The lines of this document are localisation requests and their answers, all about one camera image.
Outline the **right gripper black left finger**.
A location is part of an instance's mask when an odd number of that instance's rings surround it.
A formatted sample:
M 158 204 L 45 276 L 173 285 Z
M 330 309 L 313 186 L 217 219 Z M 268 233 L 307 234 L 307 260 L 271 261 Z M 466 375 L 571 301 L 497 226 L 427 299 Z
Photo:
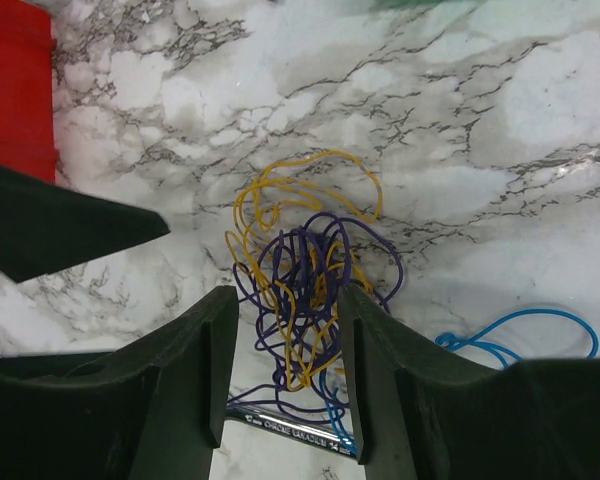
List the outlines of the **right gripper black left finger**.
M 137 380 L 122 402 L 142 415 L 123 426 L 111 452 L 129 447 L 125 479 L 206 479 L 221 444 L 238 326 L 235 288 L 219 286 L 178 318 L 72 370 L 72 377 Z

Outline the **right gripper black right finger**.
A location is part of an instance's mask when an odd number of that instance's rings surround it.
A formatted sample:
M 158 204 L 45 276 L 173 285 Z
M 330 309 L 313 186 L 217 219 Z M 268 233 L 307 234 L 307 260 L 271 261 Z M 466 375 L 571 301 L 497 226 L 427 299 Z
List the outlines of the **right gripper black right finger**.
M 394 319 L 357 286 L 338 298 L 357 459 L 368 479 L 484 479 L 470 390 L 494 370 Z

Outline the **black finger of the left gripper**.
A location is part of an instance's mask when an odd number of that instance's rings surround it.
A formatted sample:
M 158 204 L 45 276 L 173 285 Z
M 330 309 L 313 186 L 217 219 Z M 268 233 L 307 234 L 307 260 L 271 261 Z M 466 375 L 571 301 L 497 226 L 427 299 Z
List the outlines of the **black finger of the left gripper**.
M 0 272 L 16 283 L 169 232 L 154 211 L 78 193 L 0 166 Z

